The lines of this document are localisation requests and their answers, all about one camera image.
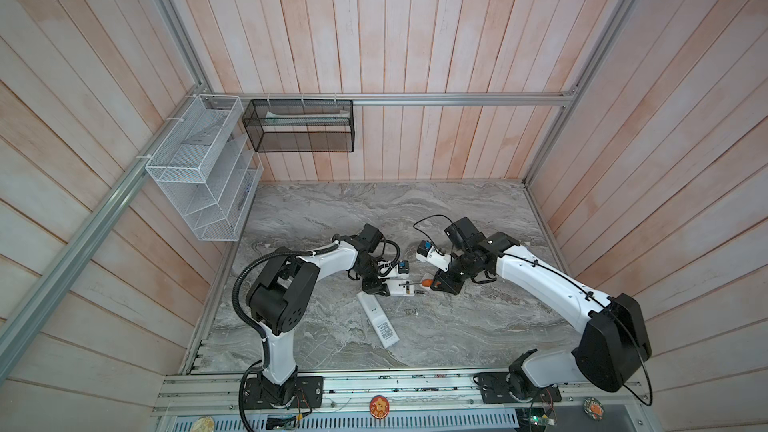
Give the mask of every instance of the white wire shelf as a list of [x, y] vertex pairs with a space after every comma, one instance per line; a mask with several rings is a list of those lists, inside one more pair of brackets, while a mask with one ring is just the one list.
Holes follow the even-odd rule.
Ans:
[[237, 97], [196, 97], [147, 165], [200, 240], [238, 239], [264, 171], [260, 158], [248, 168], [247, 134], [227, 141], [242, 114]]
[[150, 158], [147, 171], [158, 183], [206, 182], [242, 115], [237, 96], [196, 97]]
[[208, 226], [195, 229], [193, 232], [198, 239], [229, 242], [238, 239], [243, 232], [245, 218], [248, 215], [246, 211], [254, 199], [256, 186], [259, 184], [262, 172], [264, 172], [264, 166], [261, 161], [259, 161], [258, 168], [248, 168], [245, 171], [226, 217]]

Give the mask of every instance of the metal vent grille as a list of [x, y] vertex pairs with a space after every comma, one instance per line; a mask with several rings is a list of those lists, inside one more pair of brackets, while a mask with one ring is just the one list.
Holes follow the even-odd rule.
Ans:
[[[215, 415], [216, 432], [219, 430], [245, 430], [238, 415]], [[254, 430], [266, 428], [267, 414], [249, 415]], [[189, 432], [198, 417], [179, 417], [173, 432]], [[382, 420], [371, 417], [368, 412], [330, 412], [312, 414], [299, 422], [297, 430], [420, 430], [438, 432], [441, 430], [494, 430], [519, 427], [514, 409], [469, 409], [469, 410], [410, 410], [391, 412]]]

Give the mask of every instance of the marble tabletop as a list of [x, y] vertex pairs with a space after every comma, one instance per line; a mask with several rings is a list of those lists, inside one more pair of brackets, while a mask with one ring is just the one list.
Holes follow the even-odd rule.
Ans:
[[[230, 303], [232, 282], [258, 256], [281, 245], [326, 245], [333, 234], [358, 233], [369, 223], [400, 245], [410, 261], [411, 277], [420, 279], [434, 267], [414, 259], [425, 237], [412, 225], [439, 213], [452, 220], [467, 216], [485, 235], [505, 232], [554, 264], [519, 182], [262, 185], [196, 371], [240, 371], [260, 358], [258, 335], [238, 319]], [[434, 218], [420, 226], [438, 245], [450, 249], [443, 232], [447, 225], [444, 218]], [[246, 280], [243, 295], [258, 270]], [[579, 340], [565, 320], [519, 286], [466, 282], [456, 296], [429, 291], [415, 297], [378, 297], [400, 337], [384, 349], [357, 301], [359, 291], [360, 282], [345, 273], [316, 284], [296, 328], [299, 369], [507, 367], [531, 348], [575, 347]]]

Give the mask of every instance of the black mounting plate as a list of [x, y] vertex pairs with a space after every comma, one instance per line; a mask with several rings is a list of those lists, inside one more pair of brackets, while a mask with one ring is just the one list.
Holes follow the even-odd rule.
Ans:
[[[270, 401], [267, 399], [264, 393], [264, 388], [261, 385], [263, 380], [261, 374], [255, 377], [249, 378], [245, 381], [245, 410], [264, 410], [274, 409]], [[296, 388], [301, 389], [306, 396], [306, 401], [313, 409], [319, 409], [322, 405], [322, 376], [309, 376], [296, 378]], [[304, 410], [306, 404], [304, 403], [304, 395], [301, 391], [296, 391], [296, 395], [301, 398], [301, 405], [298, 408]], [[296, 398], [291, 401], [290, 408], [297, 408]]]
[[[480, 387], [480, 395], [482, 395], [482, 402], [484, 404], [526, 404], [527, 402], [520, 402], [516, 400], [512, 394], [509, 393], [509, 386], [507, 384], [507, 376], [509, 372], [481, 372], [475, 374], [475, 383]], [[539, 392], [539, 398], [537, 401], [549, 402], [550, 395], [553, 402], [562, 401], [563, 397], [560, 395], [560, 389], [557, 385], [551, 385]]]

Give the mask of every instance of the orange object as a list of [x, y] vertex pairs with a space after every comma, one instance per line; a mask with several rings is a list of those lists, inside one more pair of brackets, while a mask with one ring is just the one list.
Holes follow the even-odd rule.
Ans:
[[584, 412], [586, 412], [592, 420], [602, 420], [603, 415], [605, 415], [605, 409], [603, 409], [600, 400], [594, 397], [587, 397], [584, 399]]
[[377, 395], [371, 399], [371, 415], [377, 419], [383, 419], [389, 414], [389, 400], [383, 395]]

